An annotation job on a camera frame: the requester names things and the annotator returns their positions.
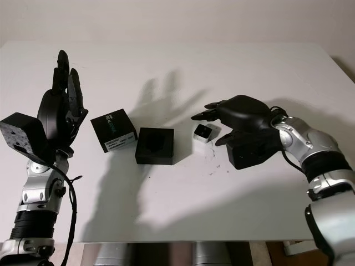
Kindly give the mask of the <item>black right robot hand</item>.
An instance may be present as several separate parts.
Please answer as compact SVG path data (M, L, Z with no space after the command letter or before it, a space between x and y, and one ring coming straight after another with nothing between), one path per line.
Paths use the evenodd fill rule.
M228 100L222 100L205 105L205 111L191 117L196 121L215 121L232 131L218 139L217 146L227 144L243 133L256 133L271 127L271 111L263 102L246 95L237 95Z

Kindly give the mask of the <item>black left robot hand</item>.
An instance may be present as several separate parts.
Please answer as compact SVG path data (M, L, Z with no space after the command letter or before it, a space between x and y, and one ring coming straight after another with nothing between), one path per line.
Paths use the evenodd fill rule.
M52 88L44 93L37 114L51 147L69 148L87 114L79 74L69 66L67 53L60 50Z

